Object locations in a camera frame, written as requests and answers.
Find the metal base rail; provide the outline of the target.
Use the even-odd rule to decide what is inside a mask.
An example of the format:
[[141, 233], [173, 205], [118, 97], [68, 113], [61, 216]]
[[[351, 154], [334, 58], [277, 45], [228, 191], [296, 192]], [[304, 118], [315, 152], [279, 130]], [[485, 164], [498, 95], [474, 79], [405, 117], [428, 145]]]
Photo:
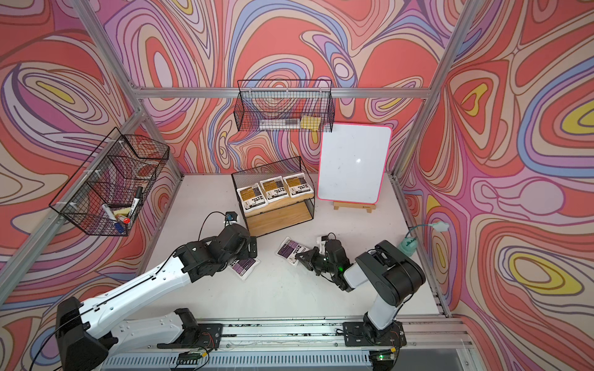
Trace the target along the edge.
[[216, 350], [140, 349], [107, 359], [104, 370], [484, 370], [459, 319], [403, 316], [386, 346], [349, 347], [343, 324], [355, 318], [221, 320]]

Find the white marker in basket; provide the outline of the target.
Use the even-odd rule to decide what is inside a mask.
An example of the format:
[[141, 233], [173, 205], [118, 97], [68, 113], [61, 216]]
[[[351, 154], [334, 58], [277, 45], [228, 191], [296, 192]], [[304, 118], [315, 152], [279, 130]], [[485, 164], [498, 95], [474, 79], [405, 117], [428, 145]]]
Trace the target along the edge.
[[103, 204], [102, 205], [102, 209], [105, 211], [108, 219], [114, 221], [114, 222], [118, 222], [117, 217], [114, 215], [114, 213], [112, 212], [111, 208], [108, 206], [108, 204]]

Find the yellow sponge in basket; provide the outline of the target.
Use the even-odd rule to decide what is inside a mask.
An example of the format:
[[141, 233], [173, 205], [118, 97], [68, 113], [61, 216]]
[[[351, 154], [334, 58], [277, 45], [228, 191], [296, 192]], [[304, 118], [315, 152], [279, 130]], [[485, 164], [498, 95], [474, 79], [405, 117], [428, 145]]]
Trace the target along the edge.
[[303, 130], [318, 131], [322, 119], [320, 117], [303, 116], [300, 119], [299, 127]]

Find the green spray bottle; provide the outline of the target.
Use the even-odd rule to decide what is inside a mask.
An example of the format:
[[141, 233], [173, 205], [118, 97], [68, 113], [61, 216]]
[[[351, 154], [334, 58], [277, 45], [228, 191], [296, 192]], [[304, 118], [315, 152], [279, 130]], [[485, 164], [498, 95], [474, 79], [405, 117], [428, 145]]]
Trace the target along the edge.
[[400, 242], [398, 248], [400, 252], [402, 252], [408, 258], [411, 258], [413, 254], [416, 252], [419, 242], [416, 237], [412, 236], [412, 233], [420, 228], [431, 228], [437, 232], [446, 232], [449, 230], [450, 225], [443, 221], [438, 221], [432, 224], [419, 224], [414, 226], [408, 230], [406, 233], [405, 238]]

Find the yellow coffee bag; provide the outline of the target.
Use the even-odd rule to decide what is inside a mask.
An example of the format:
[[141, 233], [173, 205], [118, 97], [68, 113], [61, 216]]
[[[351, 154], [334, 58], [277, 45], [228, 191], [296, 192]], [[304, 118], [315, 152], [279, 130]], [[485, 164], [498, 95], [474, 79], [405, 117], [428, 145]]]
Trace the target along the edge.
[[292, 174], [282, 179], [288, 187], [288, 194], [291, 198], [314, 193], [312, 186], [307, 181], [305, 173]]
[[237, 189], [242, 210], [250, 213], [269, 205], [266, 196], [263, 195], [260, 185], [254, 183], [250, 186]]
[[260, 182], [260, 185], [269, 203], [289, 198], [288, 191], [285, 187], [285, 184], [281, 176], [276, 176], [273, 178], [262, 180]]

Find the purple coffee bag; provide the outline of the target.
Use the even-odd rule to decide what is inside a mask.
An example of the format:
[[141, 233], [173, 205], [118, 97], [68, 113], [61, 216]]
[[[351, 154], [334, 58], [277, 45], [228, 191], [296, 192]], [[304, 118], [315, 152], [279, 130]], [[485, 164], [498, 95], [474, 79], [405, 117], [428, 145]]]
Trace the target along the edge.
[[261, 263], [258, 258], [236, 259], [229, 268], [242, 280], [249, 278], [255, 268]]
[[283, 259], [283, 261], [287, 261], [292, 266], [297, 266], [299, 264], [299, 260], [297, 259], [297, 255], [307, 252], [309, 247], [306, 247], [292, 238], [287, 237], [281, 243], [280, 247], [275, 253], [275, 256]]

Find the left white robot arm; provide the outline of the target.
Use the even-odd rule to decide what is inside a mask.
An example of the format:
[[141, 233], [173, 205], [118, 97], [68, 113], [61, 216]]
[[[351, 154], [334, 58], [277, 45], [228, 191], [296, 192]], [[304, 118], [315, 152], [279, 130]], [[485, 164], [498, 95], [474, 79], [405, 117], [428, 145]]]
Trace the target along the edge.
[[141, 320], [130, 317], [170, 292], [257, 254], [256, 237], [233, 223], [215, 237], [176, 248], [157, 267], [109, 292], [84, 301], [75, 297], [62, 301], [54, 334], [62, 368], [99, 370], [110, 356], [150, 346], [203, 352], [217, 349], [216, 326], [199, 324], [190, 309]]

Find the black marker pen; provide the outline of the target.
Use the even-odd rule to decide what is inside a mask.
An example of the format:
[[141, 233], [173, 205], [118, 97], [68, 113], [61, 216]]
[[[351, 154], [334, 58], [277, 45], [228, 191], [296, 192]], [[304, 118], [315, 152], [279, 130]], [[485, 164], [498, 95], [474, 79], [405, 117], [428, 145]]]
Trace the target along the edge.
[[131, 206], [130, 206], [130, 210], [128, 213], [128, 218], [131, 220], [134, 212], [136, 211], [137, 206], [139, 205], [140, 201], [142, 200], [142, 196], [143, 196], [143, 187], [142, 186], [138, 186], [136, 189], [136, 194], [135, 197], [132, 200]]

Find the wooden whiteboard easel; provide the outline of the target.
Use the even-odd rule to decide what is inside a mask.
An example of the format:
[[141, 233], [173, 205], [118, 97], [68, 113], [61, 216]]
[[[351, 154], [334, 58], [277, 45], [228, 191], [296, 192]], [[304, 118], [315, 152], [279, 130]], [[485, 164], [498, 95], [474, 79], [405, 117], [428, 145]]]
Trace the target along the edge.
[[377, 209], [375, 204], [367, 204], [367, 203], [349, 203], [349, 202], [339, 202], [333, 201], [334, 210], [339, 209], [358, 209], [358, 210], [365, 210], [367, 213], [372, 213], [374, 210]]

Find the pink framed whiteboard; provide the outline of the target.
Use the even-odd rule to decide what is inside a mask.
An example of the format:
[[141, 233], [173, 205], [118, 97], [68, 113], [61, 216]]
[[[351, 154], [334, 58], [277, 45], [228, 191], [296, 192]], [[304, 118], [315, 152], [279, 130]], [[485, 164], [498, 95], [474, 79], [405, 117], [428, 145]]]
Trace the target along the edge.
[[317, 196], [321, 200], [376, 204], [392, 130], [382, 125], [335, 123], [322, 135]]

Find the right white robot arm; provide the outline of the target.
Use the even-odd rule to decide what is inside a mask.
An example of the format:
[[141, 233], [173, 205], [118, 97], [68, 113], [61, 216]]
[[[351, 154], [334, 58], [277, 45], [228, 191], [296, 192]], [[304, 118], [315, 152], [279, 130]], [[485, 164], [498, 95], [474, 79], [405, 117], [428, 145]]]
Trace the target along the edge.
[[323, 253], [314, 247], [295, 255], [295, 259], [317, 276], [328, 274], [329, 280], [344, 292], [369, 283], [377, 293], [361, 321], [342, 324], [338, 333], [345, 346], [399, 349], [406, 345], [403, 325], [396, 317], [426, 283], [425, 272], [413, 259], [390, 242], [382, 241], [351, 262], [336, 239], [326, 241]]

